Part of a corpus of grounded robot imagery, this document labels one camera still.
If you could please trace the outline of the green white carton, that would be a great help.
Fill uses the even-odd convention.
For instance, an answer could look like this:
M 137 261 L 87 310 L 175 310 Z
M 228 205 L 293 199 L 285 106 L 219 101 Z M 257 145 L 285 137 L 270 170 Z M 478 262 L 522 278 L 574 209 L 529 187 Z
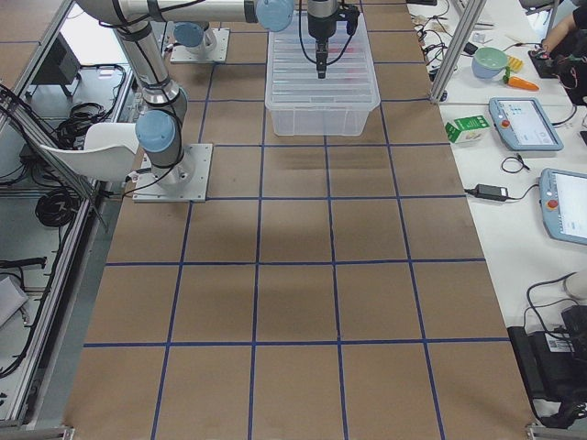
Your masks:
M 477 141 L 489 132 L 490 124 L 483 115 L 455 118 L 445 124 L 449 142 L 453 144 Z

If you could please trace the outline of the green and blue bowl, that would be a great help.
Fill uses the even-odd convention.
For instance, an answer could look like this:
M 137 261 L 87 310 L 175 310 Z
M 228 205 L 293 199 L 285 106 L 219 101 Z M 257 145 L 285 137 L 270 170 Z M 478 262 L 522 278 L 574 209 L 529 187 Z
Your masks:
M 508 64 L 508 56 L 499 49 L 491 47 L 478 48 L 472 57 L 473 75 L 480 79 L 491 79 L 498 75 Z

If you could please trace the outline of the yellow toy corn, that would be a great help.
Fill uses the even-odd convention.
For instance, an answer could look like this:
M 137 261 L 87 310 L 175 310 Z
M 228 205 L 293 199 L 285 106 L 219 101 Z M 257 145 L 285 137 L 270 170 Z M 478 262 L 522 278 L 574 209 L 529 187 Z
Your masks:
M 514 57 L 514 56 L 507 56 L 506 68 L 510 72 L 518 73 L 523 69 L 523 67 L 524 67 L 524 62 L 521 59 L 518 59 L 517 57 Z

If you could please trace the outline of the orange toy carrot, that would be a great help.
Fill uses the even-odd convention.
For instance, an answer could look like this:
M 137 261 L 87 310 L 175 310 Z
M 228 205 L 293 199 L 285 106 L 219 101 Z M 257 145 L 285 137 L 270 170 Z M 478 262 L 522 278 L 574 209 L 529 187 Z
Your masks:
M 520 77 L 514 76 L 509 67 L 505 68 L 503 82 L 505 85 L 507 85 L 509 87 L 520 89 L 520 90 L 525 90 L 525 91 L 529 91 L 529 92 L 537 92 L 540 90 L 540 88 L 537 84 L 530 82 L 530 81 L 527 81 L 527 80 L 524 80 Z

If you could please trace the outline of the upper teach pendant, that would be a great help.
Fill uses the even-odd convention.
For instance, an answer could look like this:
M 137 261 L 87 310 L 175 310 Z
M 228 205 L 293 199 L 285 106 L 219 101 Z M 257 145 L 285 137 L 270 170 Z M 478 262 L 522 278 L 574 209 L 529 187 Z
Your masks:
M 494 97 L 488 107 L 500 139 L 510 150 L 563 150 L 563 143 L 538 99 Z

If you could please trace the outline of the teach pendant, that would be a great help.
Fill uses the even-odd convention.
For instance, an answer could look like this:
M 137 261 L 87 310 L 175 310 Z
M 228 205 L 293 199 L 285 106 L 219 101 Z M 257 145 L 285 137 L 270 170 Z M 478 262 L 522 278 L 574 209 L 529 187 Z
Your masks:
M 550 237 L 586 244 L 586 175 L 544 169 L 538 181 L 543 224 Z
M 510 150 L 563 150 L 563 143 L 538 99 L 494 97 L 488 107 L 500 139 Z

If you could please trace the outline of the black power adapter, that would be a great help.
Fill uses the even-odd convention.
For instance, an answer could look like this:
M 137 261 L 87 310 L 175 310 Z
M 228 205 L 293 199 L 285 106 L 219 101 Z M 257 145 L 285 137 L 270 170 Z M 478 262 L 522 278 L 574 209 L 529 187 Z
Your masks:
M 469 196 L 483 200 L 496 202 L 511 200 L 508 190 L 502 186 L 478 183 L 473 188 L 465 189 L 464 192 Z

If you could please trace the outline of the white plastic chair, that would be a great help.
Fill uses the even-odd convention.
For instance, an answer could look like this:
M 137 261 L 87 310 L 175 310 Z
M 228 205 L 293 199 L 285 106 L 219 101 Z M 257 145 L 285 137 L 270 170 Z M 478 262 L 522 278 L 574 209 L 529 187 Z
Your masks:
M 134 123 L 97 123 L 89 127 L 82 150 L 40 146 L 76 174 L 103 182 L 122 182 L 138 150 Z

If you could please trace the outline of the person in black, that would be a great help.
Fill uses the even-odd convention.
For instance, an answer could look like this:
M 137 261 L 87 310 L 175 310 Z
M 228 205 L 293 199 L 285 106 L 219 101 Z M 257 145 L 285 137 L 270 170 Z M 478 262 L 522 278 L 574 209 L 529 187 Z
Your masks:
M 541 43 L 553 72 L 576 105 L 586 105 L 586 6 L 563 18 Z

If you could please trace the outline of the lower teach pendant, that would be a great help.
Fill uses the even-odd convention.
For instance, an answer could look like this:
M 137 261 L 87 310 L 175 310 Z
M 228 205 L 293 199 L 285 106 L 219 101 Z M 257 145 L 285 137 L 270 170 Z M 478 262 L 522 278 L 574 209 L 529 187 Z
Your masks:
M 544 169 L 538 181 L 543 224 L 550 237 L 586 244 L 586 175 Z

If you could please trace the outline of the aluminium frame post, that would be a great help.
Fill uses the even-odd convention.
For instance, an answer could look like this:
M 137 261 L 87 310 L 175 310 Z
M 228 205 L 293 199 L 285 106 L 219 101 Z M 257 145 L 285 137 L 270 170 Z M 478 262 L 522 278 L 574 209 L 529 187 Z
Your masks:
M 437 71 L 435 80 L 432 82 L 429 95 L 431 103 L 439 104 L 442 101 L 442 95 L 445 92 L 454 69 L 458 64 L 460 54 L 468 42 L 473 27 L 478 21 L 485 4 L 485 0 L 471 0 L 460 16 L 460 21 L 457 24 L 454 35 L 449 43 L 448 51 Z

